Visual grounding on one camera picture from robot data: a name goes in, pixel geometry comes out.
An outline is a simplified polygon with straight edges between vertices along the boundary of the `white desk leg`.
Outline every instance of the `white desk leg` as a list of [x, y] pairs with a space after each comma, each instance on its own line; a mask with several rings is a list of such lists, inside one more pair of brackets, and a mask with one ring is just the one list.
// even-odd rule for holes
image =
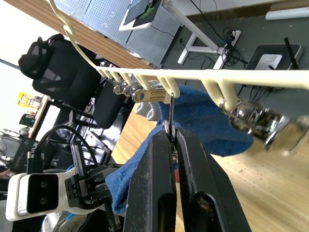
[[177, 63], [183, 64], [184, 60], [187, 58], [189, 54], [189, 47], [193, 46], [194, 41], [197, 39], [197, 36], [195, 34], [192, 34], [191, 37], [189, 38], [185, 48], [183, 49], [182, 54], [180, 55]]
[[177, 17], [180, 22], [185, 25], [192, 33], [194, 33], [204, 44], [210, 47], [212, 50], [217, 50], [218, 46], [205, 35], [190, 19], [188, 19], [183, 13], [181, 13], [174, 4], [166, 4], [164, 7], [175, 17]]
[[[236, 35], [235, 35], [235, 39], [232, 42], [233, 46], [236, 44], [240, 34], [241, 34], [240, 30], [237, 30]], [[226, 61], [226, 55], [219, 56], [219, 58], [217, 59], [217, 62], [215, 63], [213, 69], [221, 69], [223, 67], [225, 61]]]

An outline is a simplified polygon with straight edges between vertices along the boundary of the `office chair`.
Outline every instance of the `office chair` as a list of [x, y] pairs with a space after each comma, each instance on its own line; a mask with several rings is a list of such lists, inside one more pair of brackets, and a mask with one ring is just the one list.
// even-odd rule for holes
[[[96, 54], [81, 46], [98, 64]], [[108, 129], [115, 121], [126, 97], [113, 93], [113, 84], [101, 82], [101, 75], [92, 68], [64, 39], [40, 38], [32, 43], [20, 63], [21, 72], [32, 78], [33, 88], [70, 107], [84, 110], [95, 97], [93, 118], [99, 127]]]

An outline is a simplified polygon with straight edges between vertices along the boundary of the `cream plastic rack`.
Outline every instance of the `cream plastic rack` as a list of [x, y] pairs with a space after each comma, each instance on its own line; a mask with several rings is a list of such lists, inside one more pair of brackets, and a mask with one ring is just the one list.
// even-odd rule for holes
[[76, 50], [103, 77], [115, 79], [117, 82], [120, 82], [120, 77], [122, 77], [130, 86], [133, 85], [129, 76], [131, 73], [145, 90], [150, 90], [148, 76], [156, 77], [168, 94], [173, 93], [174, 97], [178, 98], [180, 90], [175, 79], [200, 80], [217, 106], [220, 105], [222, 98], [225, 99], [224, 108], [226, 111], [232, 111], [237, 106], [238, 97], [234, 90], [234, 84], [309, 89], [309, 71], [305, 70], [153, 70], [96, 66], [73, 39], [75, 33], [73, 25], [56, 7], [53, 0], [49, 0], [49, 3], [57, 17], [65, 24], [63, 28]]

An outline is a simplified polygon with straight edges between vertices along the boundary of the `blue cloth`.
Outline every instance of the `blue cloth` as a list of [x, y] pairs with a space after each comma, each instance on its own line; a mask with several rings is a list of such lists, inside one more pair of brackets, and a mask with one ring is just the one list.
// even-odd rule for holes
[[[174, 124], [194, 132], [204, 148], [212, 154], [230, 156], [247, 150], [253, 138], [231, 128], [228, 116], [213, 103], [207, 93], [179, 86], [181, 95], [175, 100]], [[126, 197], [131, 176], [145, 153], [153, 135], [162, 130], [162, 121], [169, 118], [169, 105], [160, 104], [161, 118], [149, 133], [135, 155], [116, 172], [106, 177], [106, 184], [112, 194], [112, 209], [115, 213], [126, 210]]]

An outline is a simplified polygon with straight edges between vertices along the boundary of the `metal clip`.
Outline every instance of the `metal clip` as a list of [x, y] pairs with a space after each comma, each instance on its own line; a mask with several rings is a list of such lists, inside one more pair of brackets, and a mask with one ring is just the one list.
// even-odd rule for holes
[[119, 85], [116, 85], [113, 89], [113, 92], [117, 95], [124, 94], [126, 97], [130, 97], [130, 95], [127, 93], [128, 84], [126, 81], [120, 82]]
[[132, 100], [135, 103], [140, 102], [164, 102], [166, 97], [166, 90], [163, 88], [154, 88], [149, 91], [138, 89], [132, 94]]
[[306, 118], [293, 120], [253, 101], [239, 101], [235, 110], [227, 112], [224, 103], [222, 99], [220, 108], [229, 115], [230, 125], [261, 140], [265, 150], [281, 150], [289, 155], [308, 137], [309, 120]]
[[139, 89], [143, 89], [143, 87], [140, 86], [140, 85], [131, 86], [131, 87], [128, 89], [128, 94], [129, 94], [130, 96], [133, 96], [133, 94], [134, 94], [137, 90], [139, 90]]

